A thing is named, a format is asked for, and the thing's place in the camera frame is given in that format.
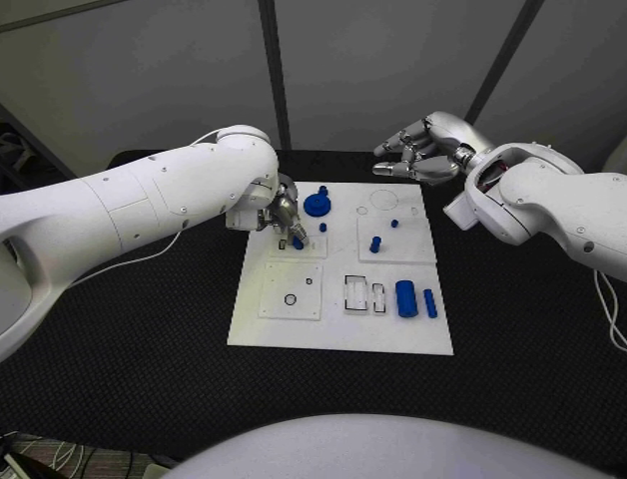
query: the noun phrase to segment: small blue piece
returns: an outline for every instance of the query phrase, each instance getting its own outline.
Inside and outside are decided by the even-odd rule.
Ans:
[[[370,252],[378,252],[380,248],[380,237],[373,237],[370,240],[370,248],[368,249]]]
[[[435,301],[432,300],[432,291],[430,289],[424,290],[424,301],[425,301],[425,310],[428,312],[428,317],[438,317],[438,311],[435,309]]]
[[[327,215],[330,211],[330,199],[327,197],[327,188],[320,187],[317,193],[304,200],[304,211],[310,217],[318,218]]]
[[[418,309],[414,283],[406,279],[395,283],[395,300],[399,317],[415,317],[418,315]]]

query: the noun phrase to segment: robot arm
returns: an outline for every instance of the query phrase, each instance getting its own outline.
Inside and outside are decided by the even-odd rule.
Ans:
[[[0,361],[92,267],[222,213],[228,228],[272,225],[307,242],[297,188],[267,134],[246,126],[222,129],[216,144],[0,197]]]
[[[549,234],[568,256],[627,282],[627,176],[585,175],[549,147],[497,148],[471,126],[435,112],[375,149],[402,148],[399,163],[373,166],[378,175],[437,185],[466,174],[464,192],[444,211],[463,230],[481,223],[510,244]],[[441,151],[444,156],[430,158]]]

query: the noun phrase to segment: white board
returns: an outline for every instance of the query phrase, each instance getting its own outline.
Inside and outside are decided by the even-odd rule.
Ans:
[[[301,211],[316,251],[291,246],[281,249],[284,237],[272,229],[249,235],[228,345],[451,355],[419,187],[297,183],[300,206],[320,185],[327,186],[330,213],[313,218]],[[391,227],[392,220],[399,222],[396,229]],[[327,226],[324,233],[318,231],[320,223]],[[368,251],[370,231],[380,231],[373,235],[386,248],[370,253],[369,262],[360,262],[359,252]],[[402,238],[412,244],[406,251],[417,256],[409,263],[409,252],[396,252]],[[344,313],[346,276],[365,277],[366,312]],[[396,314],[395,283],[404,279],[414,282],[418,316],[412,318]],[[373,284],[383,286],[385,313],[373,313]],[[425,289],[432,290],[438,318],[427,314]],[[297,297],[294,304],[285,302],[290,294]]]

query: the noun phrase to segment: black tablecloth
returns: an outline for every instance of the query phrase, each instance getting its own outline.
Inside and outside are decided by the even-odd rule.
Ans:
[[[282,172],[323,184],[392,181],[372,163],[369,154],[281,154]],[[216,218],[161,257],[65,293],[0,365],[0,425],[186,456],[284,419],[389,413],[502,433],[593,465],[627,462],[627,355],[610,345],[591,271],[549,237],[515,247],[481,227],[463,232],[441,212],[458,182],[422,193],[453,357],[228,347],[248,234]]]

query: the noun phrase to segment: blue object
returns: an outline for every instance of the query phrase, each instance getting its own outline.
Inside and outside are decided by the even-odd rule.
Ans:
[[[406,279],[395,283],[395,300],[399,317],[415,317],[418,315],[418,309],[414,283]]]
[[[428,312],[428,317],[438,317],[438,311],[435,309],[435,301],[432,300],[432,291],[430,289],[424,290],[424,301],[425,301],[425,310]]]
[[[380,248],[380,237],[373,237],[373,239],[370,240],[369,251],[378,252],[379,248]]]
[[[323,217],[330,211],[330,199],[327,197],[327,188],[320,187],[317,193],[304,200],[304,211],[310,217]]]

